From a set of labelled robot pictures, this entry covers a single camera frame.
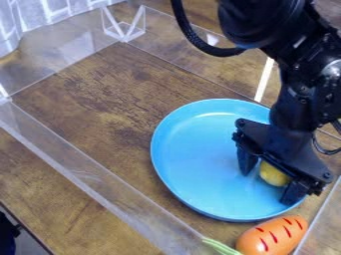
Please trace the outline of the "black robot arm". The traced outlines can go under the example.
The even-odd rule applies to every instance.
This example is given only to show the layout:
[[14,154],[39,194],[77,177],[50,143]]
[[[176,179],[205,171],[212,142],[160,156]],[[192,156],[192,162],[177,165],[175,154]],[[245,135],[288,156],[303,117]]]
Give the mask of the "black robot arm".
[[314,132],[326,124],[341,132],[341,36],[312,0],[219,0],[217,19],[239,48],[259,49],[278,63],[268,123],[236,120],[232,140],[241,173],[261,159],[288,175],[279,201],[291,205],[332,180]]

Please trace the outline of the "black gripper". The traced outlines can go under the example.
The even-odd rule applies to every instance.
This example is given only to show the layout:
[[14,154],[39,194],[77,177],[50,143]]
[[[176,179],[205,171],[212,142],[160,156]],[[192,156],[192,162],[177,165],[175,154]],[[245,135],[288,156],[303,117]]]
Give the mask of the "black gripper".
[[292,205],[308,194],[319,195],[332,180],[332,173],[312,151],[311,133],[261,124],[235,121],[231,139],[236,146],[237,167],[243,176],[263,159],[291,177],[279,202]]

